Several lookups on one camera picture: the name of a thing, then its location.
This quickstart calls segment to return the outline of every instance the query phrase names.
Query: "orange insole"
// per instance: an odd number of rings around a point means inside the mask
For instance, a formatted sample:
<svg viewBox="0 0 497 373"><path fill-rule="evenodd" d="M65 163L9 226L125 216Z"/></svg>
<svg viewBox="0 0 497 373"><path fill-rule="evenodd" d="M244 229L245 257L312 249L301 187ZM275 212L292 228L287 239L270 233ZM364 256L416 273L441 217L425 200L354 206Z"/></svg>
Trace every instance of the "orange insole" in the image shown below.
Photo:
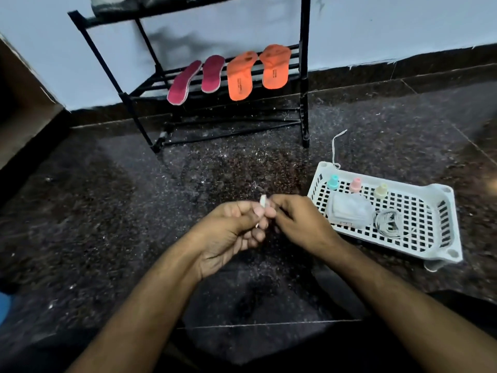
<svg viewBox="0 0 497 373"><path fill-rule="evenodd" d="M264 64L262 84L266 89L279 89L288 81L288 66L292 51L279 44L270 44L260 54L260 61Z"/></svg>
<svg viewBox="0 0 497 373"><path fill-rule="evenodd" d="M233 101L240 101L252 91L252 67L257 61L257 53L247 51L235 57L226 66L228 92Z"/></svg>

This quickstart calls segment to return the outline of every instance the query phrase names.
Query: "pink insole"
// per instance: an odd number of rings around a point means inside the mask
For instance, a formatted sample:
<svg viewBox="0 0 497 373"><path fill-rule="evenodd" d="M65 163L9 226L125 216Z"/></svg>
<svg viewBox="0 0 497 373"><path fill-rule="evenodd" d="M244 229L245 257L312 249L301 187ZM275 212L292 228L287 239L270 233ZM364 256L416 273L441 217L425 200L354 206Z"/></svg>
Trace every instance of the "pink insole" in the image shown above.
<svg viewBox="0 0 497 373"><path fill-rule="evenodd" d="M202 79L202 91L214 93L221 86L221 71L224 67L224 57L219 55L210 56L204 63L204 78Z"/></svg>
<svg viewBox="0 0 497 373"><path fill-rule="evenodd" d="M198 71L202 68L202 62L200 60L195 60L186 69L178 74L174 81L172 82L171 89L167 93L167 100L170 104L179 106L184 103L188 97L188 86L190 81Z"/></svg>

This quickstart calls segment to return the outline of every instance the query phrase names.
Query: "granite floor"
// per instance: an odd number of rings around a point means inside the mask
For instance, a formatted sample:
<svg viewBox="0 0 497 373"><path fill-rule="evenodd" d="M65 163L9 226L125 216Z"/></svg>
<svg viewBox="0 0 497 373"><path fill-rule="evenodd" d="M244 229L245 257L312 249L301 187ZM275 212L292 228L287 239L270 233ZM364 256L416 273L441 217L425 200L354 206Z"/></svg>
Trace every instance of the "granite floor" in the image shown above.
<svg viewBox="0 0 497 373"><path fill-rule="evenodd" d="M72 129L0 209L0 273L20 284L0 327L0 358L57 331L101 327L154 260L220 202L306 194L345 129L335 158L343 169L454 188L464 262L430 273L390 250L355 241L359 248L424 291L497 302L495 74L497 65L313 92L307 150L298 127L159 156L130 122ZM203 281L182 320L197 347L241 364L366 312L333 272L271 235Z"/></svg>

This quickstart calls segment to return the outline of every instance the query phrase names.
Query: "shoe rack shelf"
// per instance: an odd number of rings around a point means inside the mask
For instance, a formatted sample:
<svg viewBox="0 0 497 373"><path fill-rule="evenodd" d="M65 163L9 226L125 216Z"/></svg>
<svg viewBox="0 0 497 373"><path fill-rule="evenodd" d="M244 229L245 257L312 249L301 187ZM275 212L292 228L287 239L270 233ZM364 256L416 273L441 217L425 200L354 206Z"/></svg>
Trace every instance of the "shoe rack shelf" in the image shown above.
<svg viewBox="0 0 497 373"><path fill-rule="evenodd" d="M308 43L309 43L309 16L311 8L311 0L301 0L301 18L300 18L300 41L298 44L289 46L292 50L292 55L290 59L289 66L289 77L287 84L277 90L268 90L262 86L262 66L261 62L258 60L252 68L252 80L253 80L253 90L247 99L241 102L233 102L230 100L228 95L228 87L226 85L226 65L222 70L221 74L221 87L215 93L206 94L200 90L200 84L202 79L202 71L200 71L194 79L190 82L188 98L181 106L173 106L167 104L166 112L171 113L172 122L167 122L164 125L164 130L160 134L160 137L152 142L145 128L140 122L139 115L136 112L135 104L143 100L164 100L165 95L147 95L147 93L157 93L158 90L169 89L172 85L172 81L181 73L185 68L176 68L164 70L162 65L158 61L158 58L152 48L152 45L143 29L140 18L151 17L154 15L161 15L167 13L173 13L180 10L191 9L195 7L200 7L204 5L211 5L218 2L224 2L229 0L173 0L171 3L161 5L160 7L153 9L142 9L137 12L130 13L119 13L119 14L109 14L105 16L97 16L91 18L84 18L80 12L72 11L69 12L69 16L73 23L76 25L78 30L83 35L84 39L90 46L90 49L95 54L96 58L100 62L100 65L104 69L105 73L109 77L109 80L114 85L116 91L118 92L123 104L126 106L128 112L133 118L136 126L142 133L146 142L149 144L150 148L155 152L159 153L161 149L165 146L174 144L185 144L193 143L203 140L210 140L220 137L236 136L248 133L262 132L271 129L284 128L293 125L300 125L302 133L302 145L303 147L309 147L309 118L308 118L308 71L307 71L307 54L308 54ZM96 48L93 40L88 34L88 29L112 24L121 21L134 21L147 45L147 48L152 56L155 63L155 73L146 79L139 87L130 93L123 92L118 82L116 81L114 75L112 74L110 68L107 66L102 55ZM233 58L226 59L226 64L230 62ZM262 107L255 108L250 105L250 102L262 100L267 98L273 98L280 95L297 94L300 93L299 107L294 108L281 108L281 109L264 109ZM236 111L229 111L229 107L217 107L221 105L236 104ZM297 116L295 119L289 119L288 113L294 113ZM183 117L196 117L194 122L183 121ZM220 134L216 136L208 136L204 138L196 138L189 140L173 141L171 139L174 130L181 125L186 124L218 124L222 122L237 122L243 121L244 125L247 123L254 123L256 126L253 128L240 128L232 129L226 134ZM261 122L273 122L268 125L265 123L261 126Z"/></svg>

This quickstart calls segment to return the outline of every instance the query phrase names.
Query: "white wall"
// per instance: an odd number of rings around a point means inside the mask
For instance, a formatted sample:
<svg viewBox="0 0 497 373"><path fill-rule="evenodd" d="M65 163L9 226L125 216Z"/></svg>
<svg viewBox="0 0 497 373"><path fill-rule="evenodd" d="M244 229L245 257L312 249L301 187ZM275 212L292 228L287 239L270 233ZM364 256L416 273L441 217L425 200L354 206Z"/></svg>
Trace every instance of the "white wall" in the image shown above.
<svg viewBox="0 0 497 373"><path fill-rule="evenodd" d="M120 101L67 12L90 0L2 0L0 33L69 110ZM309 69L497 43L497 0L312 0ZM233 0L143 21L166 68L299 40L300 0ZM90 30L124 91L154 72L134 25Z"/></svg>

